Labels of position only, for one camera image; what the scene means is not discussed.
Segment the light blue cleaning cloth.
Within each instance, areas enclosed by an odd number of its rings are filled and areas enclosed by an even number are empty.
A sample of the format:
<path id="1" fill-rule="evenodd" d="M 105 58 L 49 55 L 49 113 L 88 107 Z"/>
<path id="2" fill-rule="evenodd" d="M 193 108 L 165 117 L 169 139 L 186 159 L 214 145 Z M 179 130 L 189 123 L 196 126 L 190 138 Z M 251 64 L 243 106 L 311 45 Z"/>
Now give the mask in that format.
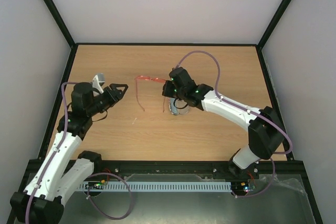
<path id="1" fill-rule="evenodd" d="M 177 112 L 179 115 L 186 115 L 188 114 L 189 110 L 190 110 L 190 107 L 187 104 L 183 107 L 177 108 Z"/>

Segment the flag pattern glasses case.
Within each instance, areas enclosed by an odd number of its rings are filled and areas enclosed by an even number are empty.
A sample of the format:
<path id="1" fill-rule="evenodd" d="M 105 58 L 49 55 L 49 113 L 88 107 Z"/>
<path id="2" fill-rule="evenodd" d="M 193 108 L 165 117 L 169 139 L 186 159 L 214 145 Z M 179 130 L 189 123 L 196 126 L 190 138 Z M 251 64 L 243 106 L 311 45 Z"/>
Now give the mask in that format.
<path id="1" fill-rule="evenodd" d="M 184 102 L 183 100 L 178 100 L 175 98 L 168 98 L 167 101 L 168 101 L 170 113 L 172 115 L 175 115 L 175 116 L 186 115 L 190 110 L 190 106 L 188 106 L 187 103 Z"/>

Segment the red sunglasses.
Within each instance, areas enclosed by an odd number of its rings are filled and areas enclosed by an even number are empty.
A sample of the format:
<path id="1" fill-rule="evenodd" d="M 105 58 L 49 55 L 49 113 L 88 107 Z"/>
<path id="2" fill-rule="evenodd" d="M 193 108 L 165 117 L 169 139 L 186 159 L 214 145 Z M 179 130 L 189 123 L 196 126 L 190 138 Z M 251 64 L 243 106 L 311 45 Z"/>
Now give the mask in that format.
<path id="1" fill-rule="evenodd" d="M 145 112 L 145 108 L 141 104 L 142 98 L 148 98 L 154 91 L 158 91 L 159 87 L 163 87 L 166 79 L 158 77 L 150 77 L 139 75 L 134 78 L 135 82 L 135 98 L 141 110 Z"/>

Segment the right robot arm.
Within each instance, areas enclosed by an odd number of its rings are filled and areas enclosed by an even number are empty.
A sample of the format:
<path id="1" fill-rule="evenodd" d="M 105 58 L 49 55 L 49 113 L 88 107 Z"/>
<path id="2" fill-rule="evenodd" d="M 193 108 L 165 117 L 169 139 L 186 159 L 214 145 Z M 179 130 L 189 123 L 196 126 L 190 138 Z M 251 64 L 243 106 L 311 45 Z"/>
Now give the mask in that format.
<path id="1" fill-rule="evenodd" d="M 217 114 L 242 127 L 248 133 L 248 144 L 229 160 L 228 170 L 236 178 L 261 159 L 271 158 L 284 140 L 284 129 L 273 108 L 259 109 L 227 98 L 211 86 L 197 85 L 188 72 L 178 67 L 169 73 L 162 95 L 184 101 L 186 105 Z"/>

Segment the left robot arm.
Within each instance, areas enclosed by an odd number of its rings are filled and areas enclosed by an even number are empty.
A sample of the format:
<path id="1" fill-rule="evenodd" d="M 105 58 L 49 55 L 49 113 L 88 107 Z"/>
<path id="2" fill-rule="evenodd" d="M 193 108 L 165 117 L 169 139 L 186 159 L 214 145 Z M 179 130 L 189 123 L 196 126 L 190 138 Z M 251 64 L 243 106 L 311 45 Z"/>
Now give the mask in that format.
<path id="1" fill-rule="evenodd" d="M 101 166 L 101 155 L 83 151 L 70 170 L 66 167 L 93 124 L 93 116 L 116 105 L 127 84 L 73 83 L 71 110 L 65 110 L 49 153 L 35 177 L 22 192 L 13 193 L 10 204 L 22 223 L 59 223 L 67 201 L 78 186 Z"/>

